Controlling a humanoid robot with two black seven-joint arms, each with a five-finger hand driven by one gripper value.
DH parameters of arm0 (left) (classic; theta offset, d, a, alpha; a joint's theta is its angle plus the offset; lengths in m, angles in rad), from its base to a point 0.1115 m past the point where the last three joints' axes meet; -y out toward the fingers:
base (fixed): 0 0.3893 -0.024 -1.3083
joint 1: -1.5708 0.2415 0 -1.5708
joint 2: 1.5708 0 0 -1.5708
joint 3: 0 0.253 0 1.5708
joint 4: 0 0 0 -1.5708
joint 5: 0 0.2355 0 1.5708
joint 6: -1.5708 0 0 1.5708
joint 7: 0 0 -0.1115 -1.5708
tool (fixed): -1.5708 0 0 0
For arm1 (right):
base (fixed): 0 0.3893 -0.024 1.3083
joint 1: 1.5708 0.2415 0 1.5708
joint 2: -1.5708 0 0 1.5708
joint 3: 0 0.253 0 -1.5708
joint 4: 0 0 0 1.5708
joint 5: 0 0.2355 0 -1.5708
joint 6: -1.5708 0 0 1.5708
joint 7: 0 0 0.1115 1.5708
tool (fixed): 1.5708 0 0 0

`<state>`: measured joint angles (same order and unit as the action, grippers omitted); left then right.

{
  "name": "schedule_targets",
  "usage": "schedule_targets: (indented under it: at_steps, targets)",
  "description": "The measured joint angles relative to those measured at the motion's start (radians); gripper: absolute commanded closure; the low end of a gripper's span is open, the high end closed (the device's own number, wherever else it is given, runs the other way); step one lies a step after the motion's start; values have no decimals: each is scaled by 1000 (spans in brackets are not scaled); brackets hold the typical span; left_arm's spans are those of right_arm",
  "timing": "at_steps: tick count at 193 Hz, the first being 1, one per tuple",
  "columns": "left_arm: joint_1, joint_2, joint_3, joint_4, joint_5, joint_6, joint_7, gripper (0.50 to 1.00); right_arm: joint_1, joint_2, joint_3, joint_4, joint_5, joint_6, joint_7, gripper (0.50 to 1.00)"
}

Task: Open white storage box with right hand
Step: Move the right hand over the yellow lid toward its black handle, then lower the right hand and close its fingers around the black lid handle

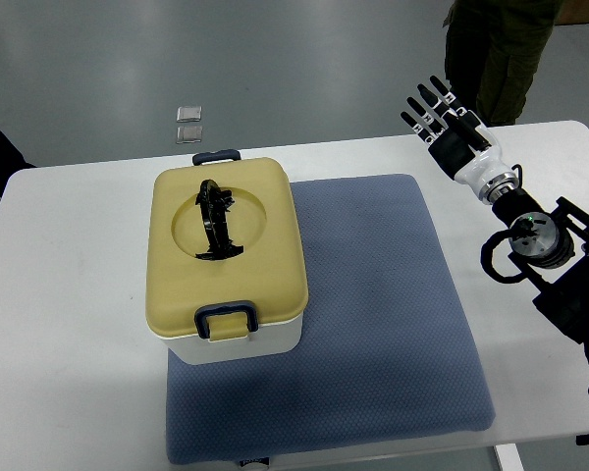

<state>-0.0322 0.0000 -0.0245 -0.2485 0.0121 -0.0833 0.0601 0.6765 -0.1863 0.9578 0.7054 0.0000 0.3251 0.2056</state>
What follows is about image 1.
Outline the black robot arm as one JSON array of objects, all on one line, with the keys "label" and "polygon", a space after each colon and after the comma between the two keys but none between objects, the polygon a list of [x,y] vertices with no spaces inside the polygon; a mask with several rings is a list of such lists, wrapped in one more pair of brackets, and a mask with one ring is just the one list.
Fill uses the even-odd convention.
[{"label": "black robot arm", "polygon": [[535,308],[583,346],[589,365],[589,214],[564,197],[550,213],[522,188],[492,203],[506,228],[482,245],[483,271],[500,284],[529,281]]}]

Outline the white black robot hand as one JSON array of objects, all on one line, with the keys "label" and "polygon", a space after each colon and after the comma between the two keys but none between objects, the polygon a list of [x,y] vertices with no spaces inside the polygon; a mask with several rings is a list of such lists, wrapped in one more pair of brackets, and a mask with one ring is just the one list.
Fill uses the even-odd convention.
[{"label": "white black robot hand", "polygon": [[477,115],[438,77],[417,86],[419,99],[406,98],[402,119],[452,181],[471,188],[484,204],[521,187],[517,171],[503,161],[502,147]]}]

